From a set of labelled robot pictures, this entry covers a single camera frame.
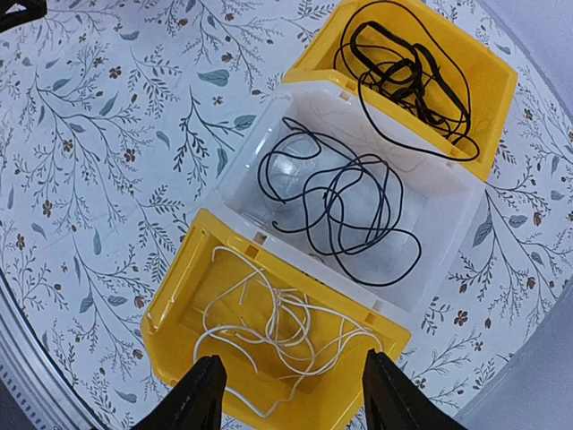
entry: cable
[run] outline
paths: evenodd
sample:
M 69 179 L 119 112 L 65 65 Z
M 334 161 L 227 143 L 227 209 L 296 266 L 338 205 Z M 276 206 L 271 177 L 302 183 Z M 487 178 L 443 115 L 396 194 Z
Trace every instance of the cable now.
M 366 336 L 370 337 L 375 340 L 376 345 L 378 346 L 378 350 L 382 351 L 382 345 L 380 340 L 367 328 L 362 327 L 358 322 L 354 321 L 352 318 L 349 318 L 337 311 L 333 311 L 332 309 L 328 309 L 326 307 L 318 306 L 318 305 L 311 305 L 309 304 L 308 296 L 303 294 L 303 297 L 299 297 L 295 292 L 295 288 L 275 288 L 273 287 L 269 279 L 265 276 L 262 269 L 259 269 L 257 266 L 252 264 L 249 260 L 247 260 L 244 256 L 242 256 L 237 251 L 227 248 L 225 246 L 216 246 L 213 249 L 212 260 L 215 261 L 215 257 L 217 252 L 227 252 L 231 253 L 238 259 L 240 259 L 243 263 L 245 263 L 252 272 L 237 282 L 234 286 L 227 289 L 223 293 L 221 293 L 217 298 L 211 301 L 203 311 L 203 318 L 202 324 L 203 329 L 205 332 L 197 339 L 195 342 L 195 346 L 193 349 L 193 362 L 196 363 L 199 358 L 199 349 L 201 347 L 202 342 L 211 337 L 216 340 L 220 340 L 225 342 L 227 345 L 232 346 L 239 350 L 243 355 L 251 363 L 251 366 L 255 372 L 255 375 L 264 382 L 275 382 L 275 381 L 282 381 L 286 379 L 293 379 L 295 378 L 295 382 L 291 387 L 291 391 L 289 396 L 286 399 L 276 400 L 272 406 L 267 411 L 260 411 L 257 407 L 255 407 L 248 399 L 245 398 L 243 394 L 241 394 L 238 390 L 226 387 L 225 391 L 230 392 L 231 394 L 235 395 L 239 400 L 241 400 L 247 407 L 249 407 L 255 414 L 259 417 L 266 418 L 269 417 L 277 408 L 280 403 L 289 402 L 295 396 L 296 389 L 298 385 L 308 377 L 318 376 L 321 374 L 325 374 L 330 369 L 332 369 L 340 359 L 340 356 L 344 352 L 346 345 L 348 342 L 355 338 L 356 336 Z M 265 324 L 264 333 L 260 333 L 256 331 L 254 328 L 247 327 L 244 319 L 240 318 L 241 324 L 222 324 L 218 325 L 217 327 L 210 328 L 207 324 L 209 318 L 209 311 L 212 306 L 216 305 L 219 301 L 221 301 L 224 297 L 230 295 L 233 291 L 243 287 L 243 292 L 241 293 L 239 299 L 239 305 L 244 304 L 244 295 L 245 290 L 248 288 L 249 283 L 253 280 L 263 286 L 265 289 L 269 291 L 271 301 L 272 301 L 272 309 L 269 319 Z M 261 298 L 257 300 L 256 304 L 256 312 L 261 313 L 260 309 Z M 296 313 L 294 312 L 295 308 L 302 309 L 304 312 L 304 318 L 301 319 Z M 289 337 L 285 336 L 282 331 L 285 329 L 283 325 L 281 325 L 280 321 L 280 314 L 281 311 L 285 311 L 286 314 L 290 315 L 298 325 L 298 330 L 295 332 L 294 335 Z M 335 316 L 340 317 L 341 323 L 338 330 L 338 336 L 327 342 L 322 348 L 316 350 L 312 341 L 310 339 L 311 336 L 311 327 L 312 327 L 312 314 L 311 312 L 315 313 L 327 313 L 332 314 Z M 345 324 L 350 323 L 354 325 L 354 328 L 350 331 L 345 332 Z M 251 345 L 260 345 L 263 343 L 269 344 L 273 346 L 278 354 L 278 358 L 281 363 L 290 371 L 292 374 L 288 374 L 286 376 L 280 376 L 278 378 L 262 378 L 260 376 L 259 367 L 257 366 L 256 361 L 254 358 L 249 354 L 249 352 L 240 344 L 237 343 L 237 340 L 232 339 L 232 337 L 225 337 L 220 336 L 216 333 L 221 332 L 222 334 L 228 333 L 229 331 L 234 332 L 235 338 L 239 341 L 242 341 L 246 344 Z M 254 339 L 247 339 L 244 335 L 237 333 L 237 331 L 242 331 L 245 334 L 249 334 L 254 337 Z M 308 348 L 309 355 L 306 357 L 295 357 L 291 354 L 288 354 L 285 351 L 285 348 L 292 348 L 294 346 L 298 346 L 304 343 Z M 337 352 L 336 354 L 331 357 L 324 365 L 317 369 L 313 369 L 316 363 L 317 357 L 324 353 L 327 349 L 332 347 L 333 345 L 337 344 Z M 291 363 L 288 363 L 287 360 L 296 361 L 296 362 L 308 362 L 307 365 L 304 366 L 304 369 L 300 369 Z
M 285 205 L 300 202 L 304 210 L 304 225 L 300 228 L 285 228 L 281 227 L 276 220 L 273 220 L 272 227 L 286 235 L 305 233 L 313 253 L 333 257 L 338 267 L 354 282 L 368 287 L 387 287 L 401 281 L 414 269 L 420 260 L 422 245 L 412 232 L 398 228 L 404 203 L 404 185 L 396 170 L 379 155 L 366 153 L 359 156 L 352 148 L 339 139 L 325 133 L 313 132 L 293 118 L 285 116 L 282 118 L 282 122 L 291 133 L 280 139 L 261 158 L 257 181 L 262 193 L 273 202 L 280 202 Z M 293 137 L 300 135 L 309 137 L 311 142 L 314 143 L 315 149 L 310 147 L 310 145 L 308 147 L 311 152 L 310 155 L 301 156 L 293 154 L 292 151 L 286 151 L 289 141 Z M 337 154 L 341 158 L 340 164 L 333 168 L 315 170 L 304 181 L 303 190 L 300 193 L 281 195 L 278 192 L 270 174 L 273 165 L 272 161 L 276 157 L 280 156 L 295 161 L 308 161 L 311 159 L 320 161 L 324 151 L 331 151 Z M 382 174 L 374 175 L 369 169 L 370 167 L 376 167 L 379 171 L 382 170 Z M 329 183 L 328 185 L 318 185 L 320 181 Z M 372 194 L 372 200 L 375 201 L 376 209 L 368 214 L 365 212 L 367 211 L 366 208 L 352 208 L 364 213 L 366 218 L 372 217 L 368 223 L 351 223 L 346 220 L 345 196 L 352 196 L 352 192 L 355 192 L 355 188 L 358 185 L 363 185 L 363 181 L 373 185 L 376 190 Z M 390 183 L 398 187 L 398 204 L 389 200 L 387 187 Z M 311 214 L 309 208 L 309 200 L 312 197 L 322 201 L 322 210 L 313 214 Z M 328 229 L 329 246 L 327 249 L 320 248 L 313 237 L 313 231 L 319 226 L 326 226 Z M 356 239 L 358 240 L 357 243 L 348 244 L 344 239 L 345 232 L 352 233 L 354 238 L 362 238 L 360 240 Z M 391 233 L 399 233 L 413 238 L 417 247 L 416 257 L 403 273 L 395 279 L 380 281 L 362 279 L 347 268 L 342 256 L 356 257 L 372 249 Z
M 353 31 L 351 34 L 350 40 L 346 41 L 346 35 L 356 16 L 364 9 L 376 4 L 395 5 L 414 17 L 428 38 L 431 40 L 433 45 L 435 45 L 439 51 L 448 59 L 448 61 L 458 70 L 466 87 L 466 104 L 462 102 L 456 92 L 451 89 L 448 83 L 441 76 L 440 67 L 438 66 L 437 61 L 435 60 L 431 51 L 424 45 L 420 43 L 410 44 L 376 21 L 365 21 L 360 23 L 355 31 Z M 381 34 L 383 38 L 405 50 L 410 55 L 410 57 L 404 56 L 397 50 L 390 47 L 383 47 L 372 44 L 359 44 L 358 37 L 366 29 L 372 29 Z M 366 72 L 357 74 L 353 71 L 353 68 L 350 66 L 345 54 L 345 49 L 349 47 L 354 57 L 357 58 L 359 62 L 366 67 Z M 361 49 L 381 49 L 391 53 L 398 59 L 395 61 L 384 61 L 375 64 L 371 58 L 368 57 Z M 446 51 L 436 41 L 432 34 L 427 30 L 422 21 L 406 6 L 391 0 L 378 0 L 360 7 L 352 14 L 340 36 L 340 44 L 333 59 L 334 68 L 336 70 L 338 70 L 339 58 L 342 59 L 342 63 L 344 64 L 344 67 L 347 69 L 347 71 L 358 81 L 358 98 L 360 99 L 360 104 L 364 114 L 366 115 L 368 122 L 372 125 L 374 131 L 383 139 L 401 148 L 430 154 L 435 157 L 447 160 L 472 161 L 480 156 L 480 148 L 478 144 L 471 137 L 469 137 L 472 114 L 471 95 L 466 76 L 456 64 L 456 62 L 454 62 L 454 60 L 446 53 Z M 425 60 L 425 63 L 428 64 L 431 73 L 428 73 L 423 69 L 422 60 Z M 404 74 L 408 71 L 410 72 L 409 75 L 403 78 L 398 78 L 399 73 Z M 459 110 L 459 119 L 445 116 L 444 114 L 428 107 L 425 101 L 425 96 L 427 94 L 427 87 L 431 82 L 435 82 L 440 87 L 441 92 L 445 94 L 450 102 L 456 107 L 456 109 Z M 375 90 L 379 92 L 380 95 L 390 99 L 392 102 L 401 106 L 403 109 L 417 116 L 418 119 L 436 130 L 440 135 L 442 135 L 442 137 L 450 140 L 453 146 L 456 146 L 462 140 L 469 141 L 475 147 L 475 154 L 466 158 L 451 157 L 441 152 L 416 148 L 390 138 L 376 125 L 372 119 L 372 115 L 368 111 L 368 107 L 364 101 L 363 86 L 368 86 L 371 90 L 375 87 Z M 390 91 L 388 89 L 389 86 L 397 88 Z

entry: white cable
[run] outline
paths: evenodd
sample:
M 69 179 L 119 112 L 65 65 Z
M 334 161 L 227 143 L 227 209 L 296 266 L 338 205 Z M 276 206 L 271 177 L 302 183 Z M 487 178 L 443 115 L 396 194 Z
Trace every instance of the white cable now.
M 221 340 L 222 342 L 225 342 L 226 344 L 232 346 L 233 348 L 236 348 L 241 353 L 243 353 L 247 357 L 247 359 L 251 362 L 255 375 L 262 381 L 275 382 L 275 381 L 296 378 L 296 381 L 293 383 L 288 398 L 275 401 L 266 412 L 261 412 L 260 410 L 258 410 L 248 399 L 245 398 L 243 394 L 241 394 L 237 390 L 230 387 L 225 388 L 227 392 L 230 392 L 231 394 L 235 395 L 239 400 L 241 400 L 259 417 L 262 418 L 269 417 L 275 411 L 275 409 L 280 403 L 291 401 L 295 396 L 296 388 L 303 381 L 304 378 L 325 374 L 331 368 L 333 368 L 340 359 L 340 356 L 343 354 L 348 342 L 354 337 L 356 336 L 370 337 L 376 341 L 379 350 L 382 350 L 382 345 L 380 340 L 372 333 L 372 331 L 370 329 L 364 328 L 362 325 L 354 321 L 352 318 L 349 318 L 337 311 L 328 309 L 326 307 L 310 305 L 308 302 L 308 296 L 306 296 L 306 294 L 303 294 L 303 298 L 300 298 L 299 296 L 294 294 L 294 293 L 299 293 L 299 290 L 297 290 L 296 288 L 272 287 L 270 285 L 269 279 L 265 276 L 262 269 L 256 267 L 254 264 L 249 262 L 245 257 L 243 257 L 240 253 L 234 251 L 233 249 L 227 248 L 225 246 L 216 246 L 215 248 L 213 248 L 213 253 L 212 253 L 213 261 L 215 261 L 216 254 L 219 251 L 225 251 L 233 254 L 234 256 L 239 258 L 242 262 L 244 262 L 247 266 L 249 266 L 252 269 L 252 273 L 250 273 L 242 280 L 237 282 L 233 287 L 225 290 L 223 293 L 221 293 L 217 298 L 215 298 L 205 307 L 202 317 L 202 325 L 205 332 L 197 339 L 197 342 L 195 343 L 195 346 L 193 348 L 193 362 L 194 363 L 197 362 L 199 356 L 199 348 L 202 342 L 205 339 L 211 337 L 216 340 Z M 246 290 L 249 288 L 249 284 L 253 279 L 256 279 L 256 281 L 261 286 L 265 287 L 265 289 L 269 291 L 270 298 L 272 301 L 272 312 L 265 324 L 264 334 L 261 334 L 255 329 L 248 327 L 243 317 L 239 317 L 241 321 L 240 325 L 224 324 L 224 325 L 218 325 L 217 327 L 214 328 L 209 328 L 207 321 L 210 308 L 213 305 L 215 305 L 218 301 L 230 295 L 233 291 L 237 290 L 240 287 L 243 287 L 243 290 L 239 298 L 239 305 L 244 305 L 244 297 L 246 295 Z M 295 313 L 294 309 L 296 308 L 303 310 L 304 317 L 302 320 Z M 281 311 L 285 311 L 285 313 L 288 316 L 290 316 L 290 318 L 292 318 L 293 321 L 298 326 L 298 329 L 296 330 L 295 334 L 284 339 L 280 338 Z M 318 351 L 315 351 L 313 344 L 309 340 L 309 332 L 312 327 L 311 311 L 326 312 L 328 314 L 332 314 L 340 318 L 340 328 L 338 330 L 338 337 L 329 341 Z M 354 325 L 355 328 L 344 333 L 344 327 L 346 322 L 351 323 L 352 325 Z M 254 358 L 249 354 L 249 352 L 241 345 L 238 345 L 234 340 L 217 335 L 216 333 L 219 333 L 220 331 L 222 331 L 223 333 L 232 331 L 233 335 L 237 339 L 247 344 L 260 345 L 266 343 L 271 345 L 277 351 L 278 358 L 283 363 L 283 365 L 285 365 L 285 367 L 288 370 L 290 370 L 293 374 L 280 376 L 277 378 L 261 377 L 259 372 L 259 367 L 257 366 L 257 363 L 254 360 Z M 246 338 L 243 334 L 241 334 L 241 332 L 244 332 L 245 334 L 248 333 L 249 335 L 253 336 L 254 339 Z M 295 357 L 284 350 L 284 348 L 294 348 L 303 343 L 309 350 L 309 355 L 307 357 Z M 320 368 L 312 370 L 314 364 L 316 363 L 317 357 L 336 343 L 338 344 L 336 354 L 334 354 L 334 356 Z M 298 369 L 295 366 L 291 365 L 290 363 L 288 363 L 287 360 L 292 360 L 296 362 L 309 362 L 309 363 L 303 370 L 303 369 Z

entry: tablecloth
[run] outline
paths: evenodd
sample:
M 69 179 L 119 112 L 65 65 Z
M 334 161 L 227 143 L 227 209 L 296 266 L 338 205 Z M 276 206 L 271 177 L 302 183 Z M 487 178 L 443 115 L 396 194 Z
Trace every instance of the tablecloth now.
M 335 3 L 49 1 L 0 37 L 0 268 L 100 419 L 167 392 L 139 321 L 194 213 Z M 573 262 L 573 126 L 475 0 L 428 5 L 519 72 L 464 244 L 401 369 L 455 414 L 527 340 Z M 244 426 L 225 417 L 223 428 Z M 349 428 L 365 428 L 362 413 Z

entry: white bin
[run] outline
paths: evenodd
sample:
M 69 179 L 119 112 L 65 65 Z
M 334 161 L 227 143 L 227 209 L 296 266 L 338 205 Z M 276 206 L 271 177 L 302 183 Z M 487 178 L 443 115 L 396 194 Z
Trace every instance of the white bin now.
M 389 137 L 436 151 L 430 143 L 389 116 L 373 107 L 369 111 Z M 283 228 L 303 226 L 302 204 L 273 202 L 262 193 L 257 182 L 262 157 L 289 133 L 282 123 L 284 116 L 292 117 L 314 132 L 338 138 L 358 155 L 376 153 L 398 172 L 404 183 L 404 206 L 398 228 L 411 231 L 422 244 L 419 263 L 401 281 L 382 288 L 359 285 L 340 270 L 333 258 L 318 259 L 304 233 L 284 235 L 273 228 L 273 220 Z M 289 143 L 288 150 L 306 155 L 306 148 L 312 145 L 310 138 L 300 137 Z M 311 172 L 336 163 L 336 158 L 333 152 L 327 151 L 320 159 L 295 164 L 277 157 L 273 175 L 279 176 L 274 176 L 273 183 L 283 191 L 300 190 Z M 381 173 L 376 172 L 377 169 L 380 170 L 372 168 L 374 175 Z M 425 308 L 430 303 L 446 276 L 475 215 L 483 189 L 484 183 L 456 162 L 404 150 L 384 141 L 366 120 L 358 98 L 337 85 L 301 82 L 281 85 L 275 91 L 235 160 L 209 194 L 206 207 L 238 234 L 262 243 L 277 257 L 412 330 L 419 324 L 420 314 L 416 308 Z M 397 198 L 395 184 L 389 183 L 388 193 L 390 199 Z M 361 189 L 353 188 L 351 200 L 345 199 L 345 203 L 351 206 L 346 208 L 346 215 L 359 220 L 372 210 L 372 190 L 367 183 Z M 313 236 L 317 242 L 321 238 L 320 228 L 317 227 L 316 232 L 319 234 Z M 344 257 L 344 262 L 351 272 L 360 274 L 361 279 L 386 281 L 404 272 L 416 252 L 412 238 L 393 233 L 363 254 Z

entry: bundled black cord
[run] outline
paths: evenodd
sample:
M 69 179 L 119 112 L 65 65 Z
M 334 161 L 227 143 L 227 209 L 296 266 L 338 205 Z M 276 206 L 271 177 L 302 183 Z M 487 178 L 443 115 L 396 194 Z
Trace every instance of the bundled black cord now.
M 440 73 L 440 67 L 430 50 L 420 43 L 410 44 L 406 40 L 392 33 L 386 29 L 383 25 L 376 21 L 365 21 L 360 23 L 356 30 L 350 36 L 350 40 L 346 41 L 346 35 L 356 16 L 362 12 L 364 9 L 376 5 L 376 4 L 391 4 L 409 13 L 418 24 L 422 27 L 428 38 L 432 41 L 433 45 L 437 47 L 440 52 L 449 60 L 450 63 L 458 70 L 460 76 L 462 77 L 464 84 L 466 86 L 466 104 L 460 99 L 455 91 L 451 89 L 448 83 L 444 80 Z M 365 45 L 359 44 L 358 38 L 366 29 L 372 29 L 377 33 L 381 34 L 383 38 L 389 40 L 392 44 L 397 45 L 399 48 L 405 50 L 409 56 L 404 56 L 400 54 L 396 49 L 391 47 L 384 47 L 380 45 Z M 352 54 L 357 58 L 360 63 L 366 67 L 366 72 L 358 75 L 355 73 L 350 66 L 348 59 L 346 58 L 345 49 L 350 48 Z M 368 57 L 363 49 L 379 49 L 387 53 L 392 54 L 396 57 L 394 60 L 384 61 L 380 63 L 375 63 Z M 358 81 L 358 98 L 362 105 L 363 111 L 366 118 L 382 138 L 385 140 L 396 144 L 402 148 L 406 148 L 413 151 L 418 151 L 422 153 L 432 154 L 436 157 L 443 159 L 455 160 L 455 161 L 471 161 L 477 159 L 480 155 L 480 149 L 477 143 L 469 137 L 469 132 L 471 129 L 471 99 L 470 99 L 470 89 L 467 83 L 466 76 L 459 68 L 459 66 L 454 62 L 454 60 L 446 53 L 446 51 L 440 46 L 440 44 L 435 40 L 432 34 L 423 25 L 420 19 L 407 7 L 400 3 L 393 2 L 391 0 L 379 0 L 374 1 L 360 7 L 348 20 L 346 27 L 342 31 L 340 37 L 340 46 L 334 55 L 334 68 L 338 68 L 338 58 L 342 59 L 344 67 L 350 72 L 350 74 Z M 424 70 L 424 62 L 428 64 L 429 72 Z M 451 118 L 445 116 L 444 114 L 437 112 L 436 110 L 428 107 L 426 102 L 427 87 L 432 82 L 435 82 L 450 100 L 453 106 L 459 111 L 459 119 Z M 462 140 L 466 140 L 472 143 L 475 147 L 475 154 L 467 158 L 456 158 L 450 157 L 448 155 L 442 154 L 440 152 L 434 152 L 432 150 L 425 150 L 420 148 L 415 148 L 404 144 L 403 142 L 396 141 L 388 137 L 372 120 L 366 103 L 363 97 L 363 86 L 366 85 L 371 90 L 376 90 L 382 96 L 390 99 L 392 102 L 401 106 L 403 109 L 409 111 L 413 115 L 417 116 L 422 122 L 436 130 L 445 139 L 449 140 L 452 145 L 458 144 Z
M 412 271 L 420 260 L 422 254 L 422 245 L 419 239 L 411 232 L 397 225 L 402 216 L 402 206 L 404 200 L 404 186 L 402 180 L 396 171 L 380 156 L 367 153 L 357 155 L 351 148 L 339 139 L 325 133 L 318 133 L 309 130 L 306 126 L 290 117 L 282 118 L 283 124 L 290 130 L 290 133 L 280 139 L 274 147 L 267 152 L 261 159 L 258 169 L 258 182 L 261 191 L 266 197 L 274 202 L 289 204 L 291 202 L 300 202 L 304 208 L 304 225 L 300 228 L 282 228 L 274 220 L 272 226 L 283 234 L 305 233 L 308 243 L 317 255 L 333 257 L 340 269 L 354 282 L 369 287 L 387 287 L 393 285 Z M 289 140 L 296 136 L 307 136 L 315 144 L 316 150 L 310 155 L 296 155 L 287 150 Z M 284 157 L 294 160 L 295 162 L 305 162 L 311 159 L 317 159 L 321 156 L 324 149 L 335 152 L 342 158 L 342 162 L 334 168 L 316 170 L 311 173 L 304 181 L 303 189 L 300 193 L 294 195 L 281 195 L 277 187 L 273 185 L 271 168 L 277 157 Z M 379 181 L 370 170 L 369 166 L 382 166 L 384 171 L 382 181 Z M 327 185 L 318 185 L 321 179 L 327 179 Z M 398 207 L 392 207 L 387 194 L 389 180 L 398 184 L 399 203 Z M 363 181 L 370 181 L 374 184 L 376 193 L 372 199 L 376 202 L 376 210 L 371 213 L 372 220 L 368 223 L 356 224 L 347 220 L 347 211 L 359 211 L 362 215 L 368 208 L 348 208 L 345 205 L 345 195 L 355 193 L 354 188 Z M 322 208 L 319 213 L 311 214 L 309 208 L 309 199 L 322 200 Z M 321 224 L 326 223 L 328 228 L 328 249 L 321 249 L 313 239 L 312 232 Z M 348 244 L 343 238 L 344 232 L 354 233 L 354 237 L 363 237 L 357 243 Z M 391 233 L 401 233 L 412 237 L 418 248 L 417 256 L 410 267 L 397 278 L 387 282 L 376 282 L 360 279 L 353 274 L 342 261 L 342 256 L 357 256 L 372 249 L 379 244 L 382 239 Z

